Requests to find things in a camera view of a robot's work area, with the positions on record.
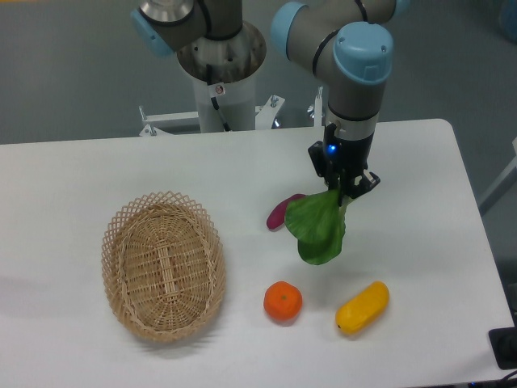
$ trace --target toy vegetable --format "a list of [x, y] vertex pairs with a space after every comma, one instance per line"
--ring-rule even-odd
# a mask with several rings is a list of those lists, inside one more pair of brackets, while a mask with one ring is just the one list
[[328, 263], [341, 253], [345, 212], [352, 199], [338, 206], [338, 190], [329, 190], [290, 202], [285, 225], [298, 239], [298, 253], [309, 264]]

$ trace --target plastic fruit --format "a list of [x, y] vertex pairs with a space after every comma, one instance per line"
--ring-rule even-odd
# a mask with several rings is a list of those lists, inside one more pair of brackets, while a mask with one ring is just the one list
[[264, 310], [276, 321], [288, 321], [300, 313], [301, 292], [285, 281], [274, 283], [264, 295]]
[[375, 321], [384, 312], [388, 302], [388, 287], [381, 281], [374, 281], [339, 308], [336, 324], [343, 333], [353, 335]]

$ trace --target cable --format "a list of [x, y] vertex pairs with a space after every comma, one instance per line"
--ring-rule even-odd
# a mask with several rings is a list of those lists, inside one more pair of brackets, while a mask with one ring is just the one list
[[[211, 86], [213, 84], [212, 82], [212, 73], [213, 68], [212, 65], [207, 65], [207, 86]], [[212, 101], [212, 106], [216, 110], [217, 114], [219, 115], [219, 119], [221, 120], [221, 124], [223, 125], [223, 129], [225, 132], [232, 132], [232, 129], [228, 125], [228, 121], [226, 120], [225, 114], [221, 110], [221, 107], [219, 106], [219, 103], [217, 102], [216, 96], [210, 97], [210, 101]]]
[[514, 370], [512, 373], [507, 374], [498, 382], [498, 388], [512, 388], [517, 386], [517, 380], [510, 380], [511, 377], [514, 377], [517, 374], [517, 370]]

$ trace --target metal bracket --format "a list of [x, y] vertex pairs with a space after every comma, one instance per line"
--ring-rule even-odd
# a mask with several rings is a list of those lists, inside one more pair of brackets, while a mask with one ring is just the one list
[[[272, 95], [264, 106], [255, 107], [255, 129], [271, 129], [280, 126], [276, 115], [284, 105], [285, 99], [278, 95]], [[166, 115], [147, 116], [144, 113], [144, 107], [138, 107], [140, 110], [142, 124], [144, 128], [139, 136], [158, 136], [171, 135], [179, 132], [179, 127], [199, 125], [200, 118], [198, 112], [171, 113]], [[168, 128], [169, 132], [165, 132], [158, 127]]]

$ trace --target black object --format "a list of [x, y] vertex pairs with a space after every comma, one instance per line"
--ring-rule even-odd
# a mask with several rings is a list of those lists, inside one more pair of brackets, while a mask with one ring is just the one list
[[488, 336], [498, 367], [517, 369], [517, 327], [493, 329]]
[[308, 149], [317, 176], [325, 178], [329, 190], [339, 189], [338, 205], [343, 197], [359, 198], [370, 192], [380, 179], [368, 172], [367, 157], [372, 145], [373, 134], [365, 139], [347, 141], [335, 136], [337, 127], [325, 127], [323, 141], [317, 141]]

